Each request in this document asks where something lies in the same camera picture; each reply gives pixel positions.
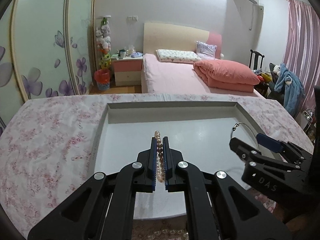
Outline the grey shallow tray box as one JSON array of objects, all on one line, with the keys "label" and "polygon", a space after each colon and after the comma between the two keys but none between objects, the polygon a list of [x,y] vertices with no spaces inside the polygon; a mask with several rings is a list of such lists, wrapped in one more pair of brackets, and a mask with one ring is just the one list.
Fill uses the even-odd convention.
[{"label": "grey shallow tray box", "polygon": [[134,162],[151,147],[155,132],[165,142],[163,149],[167,182],[157,182],[153,193],[136,195],[134,218],[164,219],[185,214],[183,192],[168,192],[180,161],[214,174],[226,172],[244,189],[244,162],[231,151],[236,137],[252,147],[263,131],[239,103],[209,101],[108,103],[93,141],[89,175],[113,174]]}]

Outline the blue hanging garment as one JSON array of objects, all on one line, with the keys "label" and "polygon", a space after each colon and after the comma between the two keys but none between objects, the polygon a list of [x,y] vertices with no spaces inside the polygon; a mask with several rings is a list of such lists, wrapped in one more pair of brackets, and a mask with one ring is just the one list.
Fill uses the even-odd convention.
[{"label": "blue hanging garment", "polygon": [[280,92],[283,88],[285,89],[283,106],[292,117],[295,117],[305,98],[304,86],[300,79],[287,69],[284,63],[280,65],[274,91]]}]

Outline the folded salmon duvet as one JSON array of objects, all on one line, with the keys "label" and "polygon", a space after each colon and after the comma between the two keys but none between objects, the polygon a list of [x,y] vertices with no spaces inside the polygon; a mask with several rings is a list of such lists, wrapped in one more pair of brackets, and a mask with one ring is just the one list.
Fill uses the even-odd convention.
[{"label": "folded salmon duvet", "polygon": [[202,60],[194,63],[195,73],[210,88],[253,93],[260,83],[252,70],[239,62],[229,60]]}]

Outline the bed with pink sheet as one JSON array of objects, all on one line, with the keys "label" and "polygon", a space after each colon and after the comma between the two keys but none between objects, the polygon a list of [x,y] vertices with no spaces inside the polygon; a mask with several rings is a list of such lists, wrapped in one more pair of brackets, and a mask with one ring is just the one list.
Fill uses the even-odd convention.
[{"label": "bed with pink sheet", "polygon": [[142,92],[150,94],[232,94],[263,98],[252,93],[208,87],[195,73],[192,64],[159,62],[156,55],[145,54],[141,71]]}]

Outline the dark wooden chair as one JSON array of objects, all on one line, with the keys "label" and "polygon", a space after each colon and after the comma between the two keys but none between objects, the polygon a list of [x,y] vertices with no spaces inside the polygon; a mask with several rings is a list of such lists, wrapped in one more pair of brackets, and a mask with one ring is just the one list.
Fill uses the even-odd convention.
[{"label": "dark wooden chair", "polygon": [[259,53],[255,50],[250,50],[250,59],[249,59],[249,68],[252,70],[258,70],[263,67],[263,60],[265,58],[265,55]]}]

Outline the pink and cream nightstand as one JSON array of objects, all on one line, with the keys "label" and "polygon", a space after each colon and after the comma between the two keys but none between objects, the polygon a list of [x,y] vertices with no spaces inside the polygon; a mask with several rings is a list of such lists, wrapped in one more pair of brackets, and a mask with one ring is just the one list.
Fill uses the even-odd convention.
[{"label": "pink and cream nightstand", "polygon": [[141,85],[143,57],[125,57],[112,61],[116,86]]}]

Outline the red bin with bag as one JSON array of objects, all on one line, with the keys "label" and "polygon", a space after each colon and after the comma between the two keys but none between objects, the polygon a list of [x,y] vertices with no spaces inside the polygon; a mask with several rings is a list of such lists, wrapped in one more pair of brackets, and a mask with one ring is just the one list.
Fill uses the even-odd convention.
[{"label": "red bin with bag", "polygon": [[111,72],[109,69],[97,70],[94,74],[94,79],[100,91],[105,91],[110,88]]}]

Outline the pink curtain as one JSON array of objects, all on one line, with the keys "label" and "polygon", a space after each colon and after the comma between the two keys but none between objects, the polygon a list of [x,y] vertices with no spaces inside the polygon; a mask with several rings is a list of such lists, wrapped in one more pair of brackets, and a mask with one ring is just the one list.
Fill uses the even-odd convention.
[{"label": "pink curtain", "polygon": [[304,105],[315,103],[313,88],[319,85],[319,17],[313,7],[287,0],[289,22],[283,62],[295,73],[305,90]]}]

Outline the floral white pillow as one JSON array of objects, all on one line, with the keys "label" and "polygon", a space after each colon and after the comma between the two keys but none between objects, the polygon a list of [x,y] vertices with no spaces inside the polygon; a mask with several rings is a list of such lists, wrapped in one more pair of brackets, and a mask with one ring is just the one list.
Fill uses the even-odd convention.
[{"label": "floral white pillow", "polygon": [[193,51],[158,49],[156,54],[159,62],[193,64],[201,61],[201,58]]}]

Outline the purple patterned pillow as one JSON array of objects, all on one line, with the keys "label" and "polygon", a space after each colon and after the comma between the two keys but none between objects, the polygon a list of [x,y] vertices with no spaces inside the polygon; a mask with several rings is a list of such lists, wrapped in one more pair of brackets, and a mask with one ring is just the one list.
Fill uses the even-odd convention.
[{"label": "purple patterned pillow", "polygon": [[196,54],[203,60],[216,59],[215,57],[216,50],[217,50],[216,45],[210,45],[200,41],[196,42]]}]

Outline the white mug on nightstand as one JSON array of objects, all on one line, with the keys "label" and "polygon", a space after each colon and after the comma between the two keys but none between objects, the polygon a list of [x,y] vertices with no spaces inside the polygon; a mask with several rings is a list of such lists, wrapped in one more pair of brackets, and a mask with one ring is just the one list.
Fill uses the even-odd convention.
[{"label": "white mug on nightstand", "polygon": [[125,58],[126,57],[126,50],[120,50],[119,51],[119,53],[120,53],[120,58]]}]

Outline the cream and pink headboard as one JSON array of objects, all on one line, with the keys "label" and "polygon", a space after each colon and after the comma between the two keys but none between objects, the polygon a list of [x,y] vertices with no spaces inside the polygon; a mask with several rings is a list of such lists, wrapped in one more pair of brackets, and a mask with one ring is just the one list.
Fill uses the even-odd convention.
[{"label": "cream and pink headboard", "polygon": [[215,58],[220,58],[222,50],[220,34],[181,25],[144,23],[144,54],[155,54],[157,49],[195,51],[197,41],[216,45]]}]

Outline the white air conditioner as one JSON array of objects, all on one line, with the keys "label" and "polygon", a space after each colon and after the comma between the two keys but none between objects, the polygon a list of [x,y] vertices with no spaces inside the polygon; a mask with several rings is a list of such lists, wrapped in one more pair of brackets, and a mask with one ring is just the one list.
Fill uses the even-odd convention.
[{"label": "white air conditioner", "polygon": [[227,0],[225,36],[232,56],[255,49],[262,29],[264,8],[250,0]]}]

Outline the hanging stuffed toys column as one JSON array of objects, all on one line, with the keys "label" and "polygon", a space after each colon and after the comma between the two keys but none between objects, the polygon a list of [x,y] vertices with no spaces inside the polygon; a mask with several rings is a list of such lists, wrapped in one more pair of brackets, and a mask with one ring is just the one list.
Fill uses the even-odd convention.
[{"label": "hanging stuffed toys column", "polygon": [[97,45],[97,57],[100,69],[108,69],[111,65],[111,37],[110,37],[110,15],[100,16],[95,29],[95,40]]}]

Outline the floral sliding wardrobe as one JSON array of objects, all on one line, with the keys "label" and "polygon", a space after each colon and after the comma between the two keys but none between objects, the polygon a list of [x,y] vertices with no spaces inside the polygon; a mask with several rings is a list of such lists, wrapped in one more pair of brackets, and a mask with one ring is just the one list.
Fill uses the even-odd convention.
[{"label": "floral sliding wardrobe", "polygon": [[1,129],[31,99],[92,87],[93,0],[11,0],[1,12]]}]

